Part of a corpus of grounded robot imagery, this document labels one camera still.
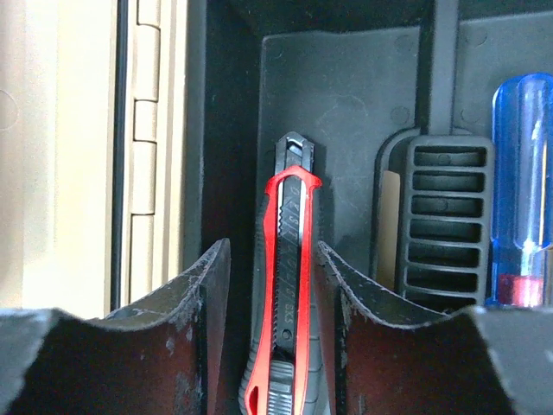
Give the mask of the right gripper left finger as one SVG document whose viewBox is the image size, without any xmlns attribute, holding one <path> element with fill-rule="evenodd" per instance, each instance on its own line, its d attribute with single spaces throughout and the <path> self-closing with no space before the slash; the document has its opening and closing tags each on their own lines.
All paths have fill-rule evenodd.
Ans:
<svg viewBox="0 0 553 415">
<path fill-rule="evenodd" d="M 230 242 L 220 239 L 102 319 L 2 310 L 2 413 L 214 413 L 230 270 Z"/>
</svg>

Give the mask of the blue and red screwdriver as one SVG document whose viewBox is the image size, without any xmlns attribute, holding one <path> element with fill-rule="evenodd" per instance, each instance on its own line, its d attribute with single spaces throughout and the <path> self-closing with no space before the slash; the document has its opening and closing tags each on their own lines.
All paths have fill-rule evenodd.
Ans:
<svg viewBox="0 0 553 415">
<path fill-rule="evenodd" d="M 493 96 L 491 303 L 546 304 L 552 249 L 552 77 L 528 73 Z"/>
</svg>

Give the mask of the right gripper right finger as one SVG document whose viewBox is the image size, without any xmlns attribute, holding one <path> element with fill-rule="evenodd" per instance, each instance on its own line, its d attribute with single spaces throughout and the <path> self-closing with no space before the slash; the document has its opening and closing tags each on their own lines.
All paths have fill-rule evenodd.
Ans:
<svg viewBox="0 0 553 415">
<path fill-rule="evenodd" d="M 434 312 L 317 246 L 316 300 L 333 414 L 549 414 L 552 311 Z"/>
</svg>

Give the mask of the tan plastic tool box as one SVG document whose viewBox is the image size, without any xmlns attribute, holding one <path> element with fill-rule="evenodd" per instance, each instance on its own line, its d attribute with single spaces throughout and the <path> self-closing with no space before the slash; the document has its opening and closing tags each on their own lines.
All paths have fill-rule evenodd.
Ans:
<svg viewBox="0 0 553 415">
<path fill-rule="evenodd" d="M 1 305 L 101 317 L 182 268 L 187 3 L 1 4 Z"/>
</svg>

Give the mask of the red and black utility knife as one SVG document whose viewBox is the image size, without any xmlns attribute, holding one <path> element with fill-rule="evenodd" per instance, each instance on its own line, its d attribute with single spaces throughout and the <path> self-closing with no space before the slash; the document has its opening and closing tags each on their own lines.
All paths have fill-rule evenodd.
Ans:
<svg viewBox="0 0 553 415">
<path fill-rule="evenodd" d="M 243 414 L 314 414 L 323 363 L 311 288 L 321 179 L 315 146 L 290 131 L 274 145 L 254 243 L 251 349 L 238 390 Z"/>
</svg>

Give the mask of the black tool box tray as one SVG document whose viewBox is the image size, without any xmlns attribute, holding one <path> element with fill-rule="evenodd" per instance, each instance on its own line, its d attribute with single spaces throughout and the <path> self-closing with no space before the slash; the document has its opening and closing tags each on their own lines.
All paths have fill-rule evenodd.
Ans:
<svg viewBox="0 0 553 415">
<path fill-rule="evenodd" d="M 231 244 L 214 414 L 241 414 L 254 243 L 274 145 L 315 146 L 317 246 L 450 315 L 491 303 L 493 96 L 552 77 L 549 1 L 192 1 L 183 260 Z"/>
</svg>

